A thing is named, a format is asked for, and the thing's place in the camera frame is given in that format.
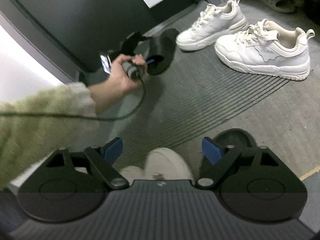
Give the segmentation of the person's left hand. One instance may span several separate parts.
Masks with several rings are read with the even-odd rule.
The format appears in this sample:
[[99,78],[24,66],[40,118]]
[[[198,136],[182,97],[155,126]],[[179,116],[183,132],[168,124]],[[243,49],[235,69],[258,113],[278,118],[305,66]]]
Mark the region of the person's left hand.
[[144,70],[147,70],[146,61],[141,54],[135,56],[120,54],[112,62],[111,75],[108,80],[114,84],[117,90],[120,91],[121,95],[129,94],[130,92],[140,87],[142,84],[141,81],[132,81],[125,74],[122,64],[129,61],[132,61],[136,65],[143,67]]

